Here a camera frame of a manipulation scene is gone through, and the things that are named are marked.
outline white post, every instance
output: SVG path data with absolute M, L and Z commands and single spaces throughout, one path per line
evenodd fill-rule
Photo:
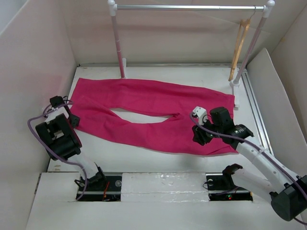
M 116 10 L 117 10 L 117 4 L 115 4 L 114 0 L 108 0 L 107 1 L 110 9 L 110 16 L 112 19 L 112 25 L 113 25 L 113 32 L 114 32 L 114 38 L 115 38 L 115 45 L 116 45 L 116 52 L 118 57 L 118 63 L 119 63 L 119 69 L 120 69 L 120 78 L 126 78 L 125 75 L 125 68 L 126 68 L 126 59 L 123 61 L 122 55 L 121 55 L 121 48 L 120 48 L 120 41 L 119 41 L 119 35 L 118 35 L 118 28 L 117 28 L 117 21 L 116 21 Z
M 252 53 L 252 51 L 253 51 L 253 49 L 255 47 L 255 44 L 256 44 L 256 42 L 257 42 L 257 40 L 259 38 L 259 35 L 260 35 L 261 31 L 262 31 L 262 28 L 263 28 L 263 26 L 265 24 L 265 21 L 269 17 L 269 15 L 270 15 L 274 5 L 275 5 L 275 1 L 274 0 L 269 0 L 267 2 L 267 4 L 265 5 L 265 8 L 264 8 L 264 11 L 263 11 L 263 14 L 262 14 L 262 18 L 261 18 L 261 20 L 259 22 L 259 25 L 258 25 L 256 31 L 255 31 L 253 39 L 250 42 L 250 45 L 248 47 L 248 51 L 247 51 L 247 53 L 246 53 L 246 55 L 244 57 L 244 60 L 243 60 L 242 65 L 241 65 L 241 67 L 240 67 L 240 69 L 238 71 L 238 74 L 236 75 L 236 78 L 230 82 L 230 86 L 233 88 L 233 95 L 235 95 L 236 97 L 238 97 L 237 90 L 238 90 L 239 85 L 240 85 L 241 75 L 242 75 L 242 73 L 243 73 L 243 71 L 244 71 L 244 69 L 245 69 L 245 67 L 246 67 L 246 65 L 248 63 L 249 57 L 251 56 L 251 53 Z M 235 107 L 238 108 L 239 106 L 240 106 L 239 105 L 239 100 L 237 98 Z

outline wooden hanger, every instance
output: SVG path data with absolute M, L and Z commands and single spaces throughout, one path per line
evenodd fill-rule
M 234 78 L 234 72 L 235 72 L 236 65 L 238 63 L 239 57 L 240 57 L 241 49 L 242 49 L 246 34 L 248 32 L 248 29 L 249 29 L 249 25 L 250 25 L 250 19 L 247 19 L 246 21 L 241 20 L 241 22 L 240 22 L 239 32 L 238 32 L 238 35 L 237 35 L 237 38 L 236 38 L 236 47 L 235 47 L 234 57 L 232 59 L 230 76 L 229 76 L 229 79 L 228 79 L 229 81 L 231 81 Z

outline white panel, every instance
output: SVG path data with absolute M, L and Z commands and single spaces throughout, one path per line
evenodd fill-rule
M 303 230 L 261 199 L 230 202 L 71 202 L 78 173 L 44 173 L 27 230 Z
M 0 32 L 23 6 L 22 0 L 0 0 Z
M 119 0 L 118 4 L 161 4 L 164 1 Z M 178 4 L 176 0 L 168 4 Z M 117 62 L 107 0 L 62 0 L 71 46 L 78 63 Z M 123 56 L 131 62 L 231 62 L 237 22 L 195 11 L 118 11 Z M 250 28 L 243 58 L 255 32 Z M 262 32 L 256 48 L 263 47 L 271 31 Z
M 49 160 L 26 122 L 67 93 L 75 66 L 57 0 L 29 0 L 0 34 L 1 229 L 25 228 Z
M 286 36 L 281 40 L 272 53 L 273 64 L 289 96 L 291 106 L 300 124 L 300 128 L 307 139 L 307 7 L 305 7 L 291 26 Z M 295 151 L 296 155 L 291 160 L 299 165 L 305 173 L 306 166 L 300 162 L 306 162 L 306 151 Z M 302 215 L 307 221 L 307 211 Z
M 208 202 L 204 172 L 124 173 L 122 202 Z
M 248 72 L 275 157 L 305 175 L 307 144 L 266 49 L 248 65 Z
M 228 67 L 128 68 L 130 78 L 152 79 L 182 85 L 206 87 L 224 93 L 231 93 L 228 82 L 229 72 L 230 68 Z M 119 78 L 119 68 L 77 68 L 70 96 L 79 78 L 93 80 Z M 243 84 L 239 88 L 239 94 L 241 107 L 239 110 L 234 111 L 235 123 L 246 125 L 257 136 L 255 121 Z M 119 111 L 117 114 L 124 119 L 135 122 L 139 122 L 140 119 L 142 121 L 152 120 L 159 122 L 159 119 L 161 119 L 124 111 Z M 110 142 L 81 131 L 76 133 L 83 144 L 82 151 L 100 165 L 105 172 L 221 172 L 227 165 L 233 163 L 253 168 L 247 159 L 237 154 L 215 157 L 170 154 Z M 58 161 L 50 161 L 48 170 L 55 172 L 75 171 L 70 165 Z

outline white enclosure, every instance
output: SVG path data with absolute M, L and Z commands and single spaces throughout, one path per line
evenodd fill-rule
M 107 206 L 106 202 L 73 202 L 76 195 L 73 178 L 78 174 L 67 165 L 49 161 L 44 148 L 31 136 L 26 121 L 41 114 L 50 97 L 71 96 L 78 78 L 120 77 L 109 8 L 107 0 L 28 0 L 23 5 L 24 2 L 11 4 L 14 10 L 7 10 L 6 22 L 0 24 L 0 229 L 77 230 L 89 228 L 89 222 L 93 223 L 93 229 L 100 229 L 107 219 L 114 218 L 112 213 L 119 215 L 123 222 L 109 225 L 109 229 L 129 229 L 128 225 L 131 229 L 264 229 L 261 221 L 267 224 L 267 229 L 304 229 L 294 221 L 287 223 L 279 219 L 259 197 L 255 197 L 254 203 L 215 205 L 208 202 L 208 194 L 201 188 L 188 191 L 187 197 L 179 193 L 175 197 L 179 202 L 175 203 L 169 202 L 174 199 L 173 191 L 163 190 L 162 186 L 156 188 L 153 196 L 140 190 L 142 197 L 135 195 L 136 190 L 125 187 L 126 198 Z M 263 6 L 266 0 L 118 0 L 117 3 Z M 300 175 L 307 173 L 307 145 L 303 136 L 306 134 L 306 81 L 302 77 L 307 61 L 304 55 L 306 4 L 305 0 L 276 1 L 251 57 L 259 54 L 242 74 L 241 107 L 235 110 L 235 122 L 249 126 L 277 159 Z M 230 65 L 226 63 L 232 60 L 238 23 L 253 13 L 119 12 L 118 31 L 128 77 L 231 93 L 227 81 Z M 240 61 L 260 18 L 261 12 L 252 16 Z M 153 121 L 152 117 L 117 113 L 127 120 Z M 261 175 L 240 155 L 200 158 L 165 154 L 115 144 L 80 131 L 77 134 L 83 150 L 105 172 L 127 173 L 123 180 L 126 185 L 144 183 L 150 188 L 146 184 L 148 175 L 134 174 L 139 178 L 136 181 L 127 179 L 129 173 L 182 173 L 182 177 L 191 176 L 198 181 L 203 173 L 220 172 L 232 163 L 242 164 Z M 173 182 L 181 189 L 187 186 L 187 182 Z M 157 195 L 161 191 L 165 192 L 164 197 Z M 229 212 L 236 208 L 238 212 Z M 70 224 L 69 221 L 79 221 L 85 214 L 91 217 L 81 225 Z M 223 225 L 215 219 L 217 215 L 235 223 Z

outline metal rod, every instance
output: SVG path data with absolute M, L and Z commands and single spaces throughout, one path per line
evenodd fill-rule
M 117 57 L 118 57 L 118 62 L 119 62 L 120 77 L 125 78 L 124 63 L 123 63 L 123 58 L 121 55 L 116 16 L 111 16 L 111 19 L 112 19 L 113 32 L 114 32 L 114 37 L 115 37 L 116 52 L 117 52 Z
M 117 5 L 117 10 L 175 10 L 175 11 L 264 11 L 265 6 L 167 6 Z
M 244 57 L 244 60 L 243 60 L 242 65 L 240 67 L 240 70 L 238 71 L 238 74 L 236 75 L 236 78 L 235 78 L 235 80 L 233 82 L 234 84 L 238 84 L 239 83 L 241 75 L 242 75 L 242 73 L 244 71 L 244 68 L 246 67 L 246 65 L 248 63 L 249 57 L 251 56 L 251 53 L 253 52 L 255 44 L 256 44 L 256 42 L 257 42 L 257 40 L 259 38 L 259 35 L 260 35 L 261 31 L 262 31 L 262 28 L 263 28 L 266 20 L 267 20 L 267 18 L 264 18 L 264 17 L 261 18 L 261 20 L 259 22 L 259 25 L 258 25 L 258 27 L 257 27 L 257 29 L 255 31 L 254 37 L 253 37 L 253 39 L 250 42 L 250 45 L 248 47 L 248 51 L 247 51 L 247 53 L 246 53 L 246 55 Z

